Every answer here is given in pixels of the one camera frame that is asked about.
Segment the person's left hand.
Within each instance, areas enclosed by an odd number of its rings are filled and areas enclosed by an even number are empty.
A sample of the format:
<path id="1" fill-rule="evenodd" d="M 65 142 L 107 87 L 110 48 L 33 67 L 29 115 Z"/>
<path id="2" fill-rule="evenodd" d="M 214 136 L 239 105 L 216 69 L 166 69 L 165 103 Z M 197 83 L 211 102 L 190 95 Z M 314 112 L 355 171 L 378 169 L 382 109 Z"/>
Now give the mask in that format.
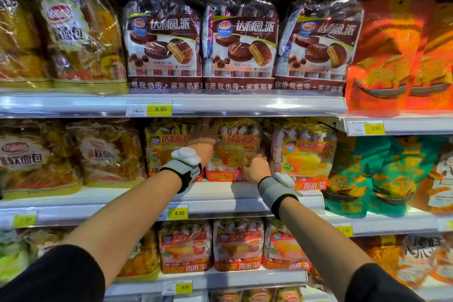
<path id="1" fill-rule="evenodd" d="M 220 117 L 214 117 L 214 118 L 200 118 L 200 119 L 221 119 L 222 121 L 222 118 Z M 195 144 L 193 145 L 193 130 L 195 128 L 195 126 L 193 127 L 192 129 L 192 132 L 190 134 L 190 137 L 188 139 L 188 142 L 187 142 L 187 145 L 188 147 L 190 148 L 193 148 L 196 150 L 197 152 L 197 155 L 200 156 L 201 158 L 201 166 L 204 168 L 207 166 L 208 162 L 212 159 L 212 156 L 214 154 L 214 149 L 216 148 L 217 146 L 217 143 L 215 146 L 212 146 L 210 144 Z"/>

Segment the person's right hand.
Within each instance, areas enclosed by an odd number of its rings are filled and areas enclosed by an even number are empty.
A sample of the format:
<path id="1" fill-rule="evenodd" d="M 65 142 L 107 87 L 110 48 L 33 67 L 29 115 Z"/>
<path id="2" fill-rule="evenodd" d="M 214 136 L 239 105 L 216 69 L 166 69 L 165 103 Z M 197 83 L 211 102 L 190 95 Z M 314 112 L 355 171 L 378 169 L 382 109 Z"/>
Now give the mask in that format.
<path id="1" fill-rule="evenodd" d="M 259 183 L 260 183 L 263 179 L 272 176 L 272 173 L 271 173 L 271 171 L 270 171 L 270 168 L 269 168 L 268 171 L 252 171 L 252 170 L 250 170 L 250 169 L 247 169 L 246 167 L 247 167 L 247 166 L 244 166 L 244 167 L 241 168 L 242 171 L 243 171 L 243 173 L 244 173 L 244 175 L 245 175 L 245 178 L 246 178 L 249 182 L 251 182 L 251 183 L 253 183 L 253 184 L 255 184 L 255 185 L 259 185 Z"/>

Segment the yellow pie snack bag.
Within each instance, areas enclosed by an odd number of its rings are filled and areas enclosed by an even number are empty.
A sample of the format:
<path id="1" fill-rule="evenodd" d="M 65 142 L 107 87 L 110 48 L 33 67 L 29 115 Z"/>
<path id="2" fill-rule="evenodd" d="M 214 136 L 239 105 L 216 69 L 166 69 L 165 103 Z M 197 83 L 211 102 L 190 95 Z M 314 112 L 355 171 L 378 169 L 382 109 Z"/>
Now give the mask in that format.
<path id="1" fill-rule="evenodd" d="M 247 181 L 242 170 L 250 164 L 261 147 L 260 118 L 233 117 L 224 119 L 219 127 L 217 146 L 207 164 L 210 182 Z"/>
<path id="2" fill-rule="evenodd" d="M 148 177 L 172 160 L 171 153 L 187 145 L 196 122 L 193 118 L 155 118 L 144 129 Z"/>
<path id="3" fill-rule="evenodd" d="M 296 191 L 326 190 L 336 148 L 327 125 L 287 120 L 272 135 L 270 170 L 288 175 Z"/>

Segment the person's left forearm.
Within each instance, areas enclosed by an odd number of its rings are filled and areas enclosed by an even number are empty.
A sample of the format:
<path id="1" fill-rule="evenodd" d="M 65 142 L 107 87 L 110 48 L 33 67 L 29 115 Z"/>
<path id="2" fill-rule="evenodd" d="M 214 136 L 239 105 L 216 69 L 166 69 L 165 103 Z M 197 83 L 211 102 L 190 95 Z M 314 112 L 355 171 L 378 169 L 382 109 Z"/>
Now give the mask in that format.
<path id="1" fill-rule="evenodd" d="M 182 187 L 181 178 L 163 170 L 105 205 L 63 241 L 86 250 L 105 278 L 114 282 L 142 236 Z"/>

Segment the person's right forearm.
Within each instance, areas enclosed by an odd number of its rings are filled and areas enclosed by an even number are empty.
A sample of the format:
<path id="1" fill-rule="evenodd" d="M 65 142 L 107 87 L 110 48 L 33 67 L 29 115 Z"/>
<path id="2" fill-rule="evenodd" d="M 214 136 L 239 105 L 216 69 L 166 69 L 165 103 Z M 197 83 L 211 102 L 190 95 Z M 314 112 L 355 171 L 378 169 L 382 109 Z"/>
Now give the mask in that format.
<path id="1" fill-rule="evenodd" d="M 372 259 L 349 237 L 294 198 L 282 200 L 279 216 L 338 302 L 344 302 L 354 273 L 373 263 Z"/>

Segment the white store shelf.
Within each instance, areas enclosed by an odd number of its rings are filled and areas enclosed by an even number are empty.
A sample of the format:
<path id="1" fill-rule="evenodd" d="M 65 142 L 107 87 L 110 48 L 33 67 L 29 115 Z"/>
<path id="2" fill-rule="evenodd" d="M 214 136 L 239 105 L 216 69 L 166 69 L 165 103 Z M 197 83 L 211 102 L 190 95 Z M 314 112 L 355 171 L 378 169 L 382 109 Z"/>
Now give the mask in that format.
<path id="1" fill-rule="evenodd" d="M 193 292 L 198 290 L 222 288 L 249 288 L 259 286 L 304 286 L 307 273 L 304 270 L 264 269 L 249 271 L 219 272 L 214 268 L 206 272 L 162 274 L 154 281 L 119 282 L 108 288 L 105 297 L 127 295 L 161 295 L 162 287 L 165 294 L 169 292 L 171 283 L 191 281 Z"/>
<path id="2" fill-rule="evenodd" d="M 172 100 L 171 117 L 337 116 L 348 111 L 343 97 L 286 90 L 155 90 L 111 96 L 4 92 L 0 93 L 0 119 L 123 118 L 130 99 Z"/>
<path id="3" fill-rule="evenodd" d="M 67 196 L 0 201 L 0 230 L 13 228 L 16 216 L 28 216 L 22 227 L 73 226 L 96 213 L 127 189 L 83 187 Z M 271 216 L 257 188 L 246 182 L 194 183 L 171 201 L 170 207 L 186 207 L 189 219 Z"/>
<path id="4" fill-rule="evenodd" d="M 453 112 L 431 114 L 402 113 L 395 117 L 366 117 L 344 115 L 336 117 L 333 125 L 346 133 L 346 120 L 353 121 L 383 121 L 386 131 L 390 135 L 453 135 Z"/>
<path id="5" fill-rule="evenodd" d="M 318 215 L 333 226 L 341 223 L 352 223 L 354 237 L 440 233 L 437 217 L 441 215 L 434 215 L 416 208 L 409 208 L 402 217 L 388 217 L 372 212 L 368 212 L 364 218 L 347 218 L 330 211 Z"/>

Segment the grey white left wrist tracker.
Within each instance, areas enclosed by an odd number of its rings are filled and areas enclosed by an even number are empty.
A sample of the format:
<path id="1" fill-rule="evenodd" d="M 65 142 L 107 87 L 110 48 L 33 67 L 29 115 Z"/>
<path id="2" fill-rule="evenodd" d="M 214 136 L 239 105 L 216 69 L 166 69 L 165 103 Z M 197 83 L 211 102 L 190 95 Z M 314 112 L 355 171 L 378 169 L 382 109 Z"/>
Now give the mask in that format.
<path id="1" fill-rule="evenodd" d="M 171 153 L 172 160 L 160 168 L 161 171 L 172 171 L 176 173 L 182 181 L 182 186 L 178 194 L 183 193 L 201 174 L 201 158 L 195 149 L 181 147 Z"/>

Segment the red pie snack bag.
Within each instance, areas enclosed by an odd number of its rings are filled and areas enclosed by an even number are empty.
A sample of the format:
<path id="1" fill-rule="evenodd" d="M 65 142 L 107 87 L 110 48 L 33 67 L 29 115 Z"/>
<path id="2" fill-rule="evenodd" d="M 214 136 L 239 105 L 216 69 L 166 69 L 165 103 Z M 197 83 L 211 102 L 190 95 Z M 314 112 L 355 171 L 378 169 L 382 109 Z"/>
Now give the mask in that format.
<path id="1" fill-rule="evenodd" d="M 215 219 L 212 241 L 217 271 L 258 270 L 262 264 L 264 221 L 259 217 Z"/>
<path id="2" fill-rule="evenodd" d="M 162 274 L 197 273 L 212 266 L 212 227 L 207 219 L 165 221 L 158 230 Z"/>
<path id="3" fill-rule="evenodd" d="M 265 269 L 306 271 L 312 267 L 288 227 L 276 218 L 268 218 L 265 223 L 262 265 Z"/>

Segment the yellow cake bag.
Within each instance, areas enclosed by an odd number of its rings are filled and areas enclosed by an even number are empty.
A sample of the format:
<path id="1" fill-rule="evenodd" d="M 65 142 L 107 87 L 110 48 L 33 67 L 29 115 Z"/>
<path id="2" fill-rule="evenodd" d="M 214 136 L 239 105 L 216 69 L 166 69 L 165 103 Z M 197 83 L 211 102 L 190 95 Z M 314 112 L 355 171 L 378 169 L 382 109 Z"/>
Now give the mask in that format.
<path id="1" fill-rule="evenodd" d="M 150 228 L 134 247 L 133 252 L 115 279 L 115 283 L 155 281 L 160 273 L 157 235 Z"/>

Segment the orange yellow snack pouch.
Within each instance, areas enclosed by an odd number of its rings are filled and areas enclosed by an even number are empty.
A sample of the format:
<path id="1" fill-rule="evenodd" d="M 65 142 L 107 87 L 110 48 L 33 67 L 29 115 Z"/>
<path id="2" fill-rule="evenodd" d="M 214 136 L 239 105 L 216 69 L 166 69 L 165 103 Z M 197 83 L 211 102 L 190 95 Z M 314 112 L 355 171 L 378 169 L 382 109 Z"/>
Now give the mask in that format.
<path id="1" fill-rule="evenodd" d="M 353 237 L 352 240 L 364 250 L 384 271 L 396 278 L 399 257 L 405 235 L 376 235 Z"/>

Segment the black right sleeve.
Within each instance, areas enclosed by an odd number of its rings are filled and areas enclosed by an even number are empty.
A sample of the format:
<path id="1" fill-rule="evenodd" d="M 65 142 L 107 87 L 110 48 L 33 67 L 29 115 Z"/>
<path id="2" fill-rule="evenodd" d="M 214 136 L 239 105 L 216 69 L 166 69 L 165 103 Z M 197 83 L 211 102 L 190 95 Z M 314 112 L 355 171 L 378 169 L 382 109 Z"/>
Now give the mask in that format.
<path id="1" fill-rule="evenodd" d="M 426 302 L 377 264 L 357 269 L 348 285 L 344 302 Z"/>

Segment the black sleeve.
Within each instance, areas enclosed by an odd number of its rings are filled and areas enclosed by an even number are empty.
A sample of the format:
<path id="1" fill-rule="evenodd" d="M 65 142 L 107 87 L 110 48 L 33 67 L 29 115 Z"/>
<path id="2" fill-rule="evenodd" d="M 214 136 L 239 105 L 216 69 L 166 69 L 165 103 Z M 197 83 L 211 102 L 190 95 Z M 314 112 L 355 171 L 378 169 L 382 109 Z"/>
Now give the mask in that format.
<path id="1" fill-rule="evenodd" d="M 357 269 L 348 285 L 344 302 L 426 302 L 377 264 Z"/>
<path id="2" fill-rule="evenodd" d="M 93 256 L 64 244 L 0 288 L 0 302 L 103 302 L 105 277 Z"/>

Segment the dark white snack pouch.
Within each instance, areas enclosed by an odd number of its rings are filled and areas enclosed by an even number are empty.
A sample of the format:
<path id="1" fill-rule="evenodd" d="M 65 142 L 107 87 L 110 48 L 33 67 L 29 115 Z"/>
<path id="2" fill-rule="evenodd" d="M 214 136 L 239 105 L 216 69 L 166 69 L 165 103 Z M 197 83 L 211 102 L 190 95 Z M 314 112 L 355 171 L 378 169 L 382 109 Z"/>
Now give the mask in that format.
<path id="1" fill-rule="evenodd" d="M 398 259 L 397 281 L 410 288 L 421 286 L 436 266 L 436 256 L 444 244 L 441 234 L 406 235 Z"/>

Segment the black left sleeve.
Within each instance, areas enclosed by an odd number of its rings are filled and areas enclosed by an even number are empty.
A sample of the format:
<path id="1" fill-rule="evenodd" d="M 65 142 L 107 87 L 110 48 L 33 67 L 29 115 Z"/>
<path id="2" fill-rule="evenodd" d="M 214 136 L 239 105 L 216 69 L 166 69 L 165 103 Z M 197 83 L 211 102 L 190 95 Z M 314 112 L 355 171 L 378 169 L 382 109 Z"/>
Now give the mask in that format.
<path id="1" fill-rule="evenodd" d="M 0 302 L 103 302 L 105 277 L 93 256 L 64 244 L 0 288 Z"/>

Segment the green snack bag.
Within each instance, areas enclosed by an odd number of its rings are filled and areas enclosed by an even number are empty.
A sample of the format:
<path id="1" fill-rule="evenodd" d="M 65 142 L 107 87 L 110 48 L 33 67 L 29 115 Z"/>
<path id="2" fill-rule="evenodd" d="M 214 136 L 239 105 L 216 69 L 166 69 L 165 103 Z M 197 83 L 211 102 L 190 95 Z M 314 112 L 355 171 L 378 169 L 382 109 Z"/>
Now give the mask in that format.
<path id="1" fill-rule="evenodd" d="M 7 284 L 29 265 L 26 243 L 16 230 L 0 230 L 0 287 Z"/>

